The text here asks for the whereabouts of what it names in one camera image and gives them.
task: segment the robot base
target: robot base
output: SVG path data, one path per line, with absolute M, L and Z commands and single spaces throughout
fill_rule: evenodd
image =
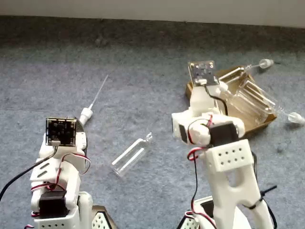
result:
M 92 206 L 91 195 L 87 192 L 79 193 L 78 205 L 67 216 L 36 218 L 34 222 L 38 229 L 117 229 L 104 206 Z
M 202 212 L 207 214 L 213 220 L 213 198 L 212 196 L 205 197 L 202 199 L 195 200 L 194 202 L 194 210 L 196 212 Z M 180 221 L 177 229 L 198 229 L 199 226 L 201 229 L 214 229 L 212 224 L 206 220 L 204 217 L 197 215 L 195 221 L 194 219 L 189 219 L 187 217 L 183 217 Z M 234 224 L 232 229 L 251 229 L 250 223 L 247 217 L 241 212 L 241 210 L 236 207 L 235 216 L 234 216 Z

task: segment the white wall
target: white wall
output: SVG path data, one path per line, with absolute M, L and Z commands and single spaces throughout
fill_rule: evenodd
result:
M 305 28 L 305 0 L 0 0 L 0 15 L 194 21 Z

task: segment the clear plastic container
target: clear plastic container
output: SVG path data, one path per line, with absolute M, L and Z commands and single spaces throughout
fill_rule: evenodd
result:
M 226 91 L 224 95 L 230 105 L 258 125 L 265 122 L 269 114 L 275 113 L 278 106 L 276 99 L 249 79 L 242 81 L 235 94 Z
M 149 133 L 145 140 L 139 138 L 114 161 L 112 161 L 111 168 L 118 176 L 123 177 L 127 171 L 145 155 L 145 153 L 149 150 L 152 137 L 152 134 Z

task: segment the perforated plate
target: perforated plate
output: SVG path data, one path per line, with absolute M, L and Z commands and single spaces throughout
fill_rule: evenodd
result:
M 247 139 L 210 148 L 206 158 L 208 166 L 215 172 L 225 172 L 254 163 Z
M 183 224 L 178 229 L 197 229 L 198 223 L 194 219 L 184 218 Z
M 112 229 L 104 212 L 98 212 L 92 220 L 92 229 Z

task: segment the cardboard box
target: cardboard box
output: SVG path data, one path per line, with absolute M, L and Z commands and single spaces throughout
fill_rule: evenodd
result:
M 236 68 L 238 68 L 238 67 L 239 67 L 239 66 L 234 67 L 234 68 L 232 68 L 232 69 L 228 69 L 228 70 L 220 70 L 220 71 L 218 71 L 218 72 L 216 73 L 216 76 L 219 78 L 219 77 L 221 77 L 221 76 L 223 76 L 223 75 L 225 75 L 225 74 L 227 74 L 227 73 L 233 71 L 234 69 L 236 69 Z M 224 80 L 224 82 L 226 82 L 226 81 L 228 81 L 229 79 L 232 79 L 232 78 L 234 78 L 235 76 L 237 76 L 238 74 L 240 74 L 240 73 L 241 73 L 240 71 L 236 72 L 236 73 L 233 74 L 231 77 L 229 77 L 228 79 Z M 245 77 L 251 79 L 251 80 L 254 82 L 252 76 L 247 75 L 247 76 L 245 76 Z M 238 88 L 238 85 L 240 84 L 241 80 L 243 80 L 243 79 L 244 79 L 244 78 L 239 79 L 239 80 L 237 80 L 237 81 L 235 81 L 235 82 L 229 84 L 229 90 L 230 90 L 232 93 L 235 93 L 236 90 L 237 90 L 237 88 Z M 192 84 L 192 82 L 190 81 L 189 83 L 187 83 L 186 89 L 185 89 L 185 94 L 186 94 L 186 96 L 188 97 L 188 99 L 191 98 L 192 90 L 193 90 L 193 84 Z M 234 108 L 232 105 L 227 104 L 227 106 L 228 106 L 228 113 L 229 113 L 230 116 L 238 117 L 238 118 L 242 119 L 242 121 L 244 122 L 246 134 L 252 133 L 252 132 L 254 132 L 255 130 L 258 130 L 258 129 L 262 129 L 262 128 L 268 126 L 273 120 L 276 119 L 276 114 L 270 114 L 270 115 L 267 117 L 267 119 L 266 119 L 266 121 L 265 121 L 264 123 L 258 125 L 257 123 L 255 123 L 254 120 L 251 122 L 250 120 L 248 120 L 248 119 L 246 119 L 245 117 L 243 117 L 243 114 L 240 113 L 240 112 L 238 112 L 238 111 L 236 110 L 236 108 Z

